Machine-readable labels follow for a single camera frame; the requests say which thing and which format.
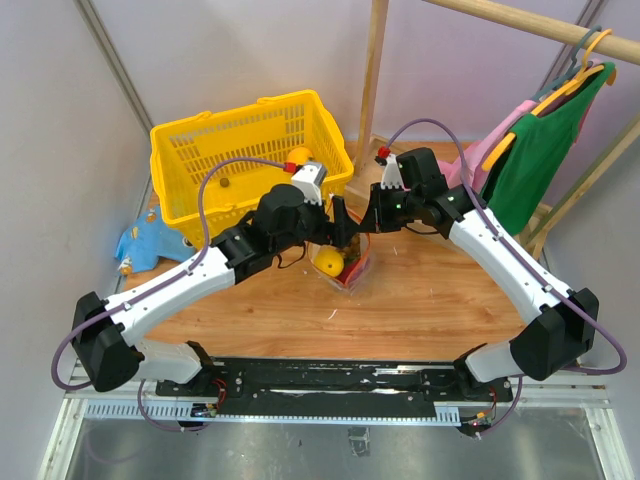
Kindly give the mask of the bunch of brown longans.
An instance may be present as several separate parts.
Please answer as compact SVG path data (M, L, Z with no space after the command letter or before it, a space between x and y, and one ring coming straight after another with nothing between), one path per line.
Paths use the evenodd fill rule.
M348 245L338 248L337 251L342 256L345 266L357 262L361 257L360 235L354 235Z

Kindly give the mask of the clear zip top bag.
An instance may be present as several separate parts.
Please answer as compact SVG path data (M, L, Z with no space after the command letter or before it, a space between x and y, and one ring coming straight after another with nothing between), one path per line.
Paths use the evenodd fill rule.
M353 294L365 282L373 266L370 235L358 233L342 248L308 243L307 259L320 277L335 289Z

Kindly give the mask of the dark red fruit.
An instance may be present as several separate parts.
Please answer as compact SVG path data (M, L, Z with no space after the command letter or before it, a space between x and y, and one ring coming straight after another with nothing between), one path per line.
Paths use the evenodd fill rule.
M336 280L344 286L351 286L366 272L368 265L369 260L361 257L357 262L345 266Z

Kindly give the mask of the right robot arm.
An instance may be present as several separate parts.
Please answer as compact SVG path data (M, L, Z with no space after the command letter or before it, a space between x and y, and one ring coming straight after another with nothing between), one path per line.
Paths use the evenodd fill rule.
M434 153L418 148L396 156L378 151L382 179L370 187L361 222L367 233L398 231L414 221L433 227L480 265L515 306L524 329L513 339L462 355L455 392L474 400L489 382L525 375L542 381L573 364L593 345L599 302L575 291L539 265L463 186L448 187Z

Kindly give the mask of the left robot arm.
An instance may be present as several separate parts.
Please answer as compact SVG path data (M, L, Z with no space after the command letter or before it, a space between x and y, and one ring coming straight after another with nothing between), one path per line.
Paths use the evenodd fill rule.
M207 393L214 371L195 343L157 347L146 353L145 335L199 299L237 285L271 267L284 251L306 243L345 246L358 225L336 196L333 212L306 201L287 184L273 187L258 207L234 226L206 241L200 253L141 285L135 293L101 299L95 292L76 303L71 345L98 392L109 392L132 380L142 367L159 362L165 379L190 394Z

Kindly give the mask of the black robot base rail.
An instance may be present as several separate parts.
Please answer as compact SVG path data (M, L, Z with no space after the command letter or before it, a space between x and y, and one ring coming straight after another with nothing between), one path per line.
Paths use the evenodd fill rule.
M194 399L190 418L312 423L409 422L482 430L513 398L499 377L479 384L444 362L218 357L186 384L164 380L159 396Z

